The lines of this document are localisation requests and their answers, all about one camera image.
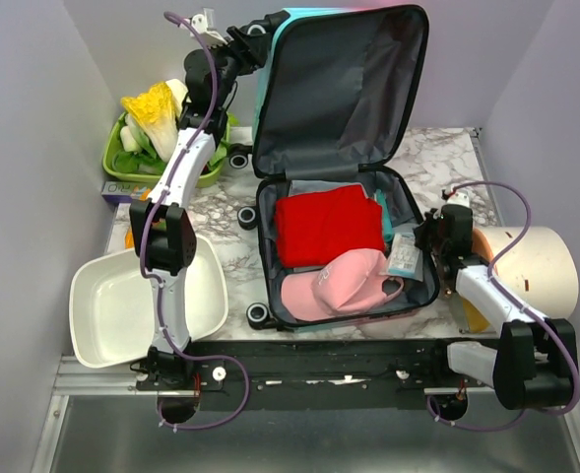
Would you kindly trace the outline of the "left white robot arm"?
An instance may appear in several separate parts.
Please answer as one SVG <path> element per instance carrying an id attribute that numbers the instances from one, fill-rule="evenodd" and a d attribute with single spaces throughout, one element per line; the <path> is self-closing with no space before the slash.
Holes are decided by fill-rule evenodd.
<path id="1" fill-rule="evenodd" d="M 147 131 L 167 131 L 172 146 L 158 184 L 144 201 L 130 207 L 140 272 L 151 283 L 154 335 L 142 369 L 172 389 L 185 387 L 195 357 L 185 350 L 191 340 L 186 320 L 185 281 L 197 250 L 187 214 L 203 168 L 226 132 L 225 102 L 236 79 L 262 68 L 274 26 L 267 20 L 231 27 L 226 35 L 194 26 L 189 19 L 166 17 L 191 32 L 200 47 L 185 58 L 187 91 L 181 100 L 158 86 L 140 96 L 128 111 Z"/>

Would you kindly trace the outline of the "pink and teal kids suitcase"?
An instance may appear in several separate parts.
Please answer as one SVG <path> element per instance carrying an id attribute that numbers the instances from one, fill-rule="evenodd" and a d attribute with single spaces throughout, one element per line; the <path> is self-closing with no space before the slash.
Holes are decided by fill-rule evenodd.
<path id="1" fill-rule="evenodd" d="M 268 299 L 246 312 L 256 330 L 319 329 L 283 306 L 282 285 L 309 265 L 284 263 L 277 249 L 277 205 L 293 190 L 359 183 L 381 192 L 396 229 L 421 221 L 404 179 L 388 164 L 403 141 L 419 88 L 429 21 L 417 5 L 373 9 L 287 8 L 260 77 L 252 166 L 260 183 L 258 232 Z"/>

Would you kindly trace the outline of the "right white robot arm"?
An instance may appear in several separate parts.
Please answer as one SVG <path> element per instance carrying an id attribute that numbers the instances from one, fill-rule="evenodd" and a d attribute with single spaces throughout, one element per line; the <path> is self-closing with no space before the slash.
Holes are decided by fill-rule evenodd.
<path id="1" fill-rule="evenodd" d="M 473 251 L 471 208 L 447 203 L 424 214 L 414 229 L 416 247 L 433 256 L 439 278 L 469 302 L 499 335 L 496 348 L 452 342 L 427 362 L 429 378 L 447 386 L 461 375 L 493 388 L 509 410 L 569 408 L 579 375 L 575 331 L 566 319 L 551 319 L 506 288 Z"/>

